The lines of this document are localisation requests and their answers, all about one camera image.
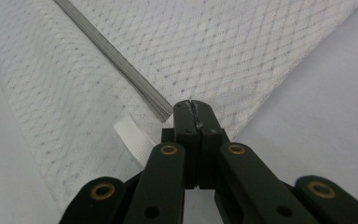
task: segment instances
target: zipper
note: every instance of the zipper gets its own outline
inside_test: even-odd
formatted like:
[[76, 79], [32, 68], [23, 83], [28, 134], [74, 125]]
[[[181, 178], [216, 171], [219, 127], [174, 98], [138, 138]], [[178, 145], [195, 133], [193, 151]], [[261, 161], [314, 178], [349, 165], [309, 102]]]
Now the zipper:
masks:
[[72, 19], [80, 30], [103, 53], [130, 84], [147, 102], [161, 120], [167, 120], [173, 113], [171, 104], [127, 61], [126, 58], [89, 22], [89, 20], [69, 1], [54, 0]]

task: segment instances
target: brass rivet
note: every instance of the brass rivet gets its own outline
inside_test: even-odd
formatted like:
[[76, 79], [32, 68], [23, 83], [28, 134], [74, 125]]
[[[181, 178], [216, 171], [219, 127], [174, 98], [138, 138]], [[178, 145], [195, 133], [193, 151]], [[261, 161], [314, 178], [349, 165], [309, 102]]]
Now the brass rivet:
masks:
[[89, 196], [93, 200], [105, 200], [112, 196], [115, 193], [115, 186], [111, 183], [103, 182], [100, 184], [95, 185], [91, 192], [89, 193]]
[[330, 186], [320, 181], [309, 182], [308, 189], [321, 198], [333, 199], [336, 197], [336, 192]]
[[240, 154], [245, 153], [245, 148], [241, 147], [241, 146], [238, 146], [238, 145], [231, 145], [231, 146], [228, 147], [228, 150], [232, 154], [235, 154], [235, 155], [240, 155]]
[[172, 154], [175, 154], [178, 151], [178, 149], [174, 146], [164, 146], [161, 148], [160, 152], [164, 155], [170, 156]]

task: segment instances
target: zipper teeth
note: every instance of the zipper teeth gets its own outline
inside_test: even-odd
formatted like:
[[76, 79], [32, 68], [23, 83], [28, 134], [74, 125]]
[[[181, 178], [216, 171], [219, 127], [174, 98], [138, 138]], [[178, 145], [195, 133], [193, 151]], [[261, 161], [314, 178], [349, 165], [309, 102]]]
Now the zipper teeth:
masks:
[[149, 103], [158, 118], [161, 121], [167, 120], [173, 113], [171, 104], [154, 89], [138, 70], [124, 58], [69, 0], [54, 1]]

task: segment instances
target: white fabric tag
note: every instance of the white fabric tag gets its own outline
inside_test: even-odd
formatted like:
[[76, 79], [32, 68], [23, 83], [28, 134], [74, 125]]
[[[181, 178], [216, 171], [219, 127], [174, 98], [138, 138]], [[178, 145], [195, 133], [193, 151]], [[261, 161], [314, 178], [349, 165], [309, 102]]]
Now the white fabric tag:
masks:
[[114, 128], [130, 153], [145, 167], [150, 152], [156, 143], [138, 128], [130, 116], [121, 119], [115, 124]]

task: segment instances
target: mesh laundry bag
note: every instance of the mesh laundry bag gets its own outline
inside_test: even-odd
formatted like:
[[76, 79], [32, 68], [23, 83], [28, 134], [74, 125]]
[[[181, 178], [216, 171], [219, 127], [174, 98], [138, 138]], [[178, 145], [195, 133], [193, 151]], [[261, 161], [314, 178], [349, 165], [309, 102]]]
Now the mesh laundry bag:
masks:
[[[169, 103], [211, 104], [231, 137], [358, 7], [358, 0], [71, 2]], [[126, 180], [142, 170], [113, 128], [123, 118], [158, 142], [162, 123], [144, 98], [53, 1], [0, 0], [0, 85], [62, 211], [91, 179]]]

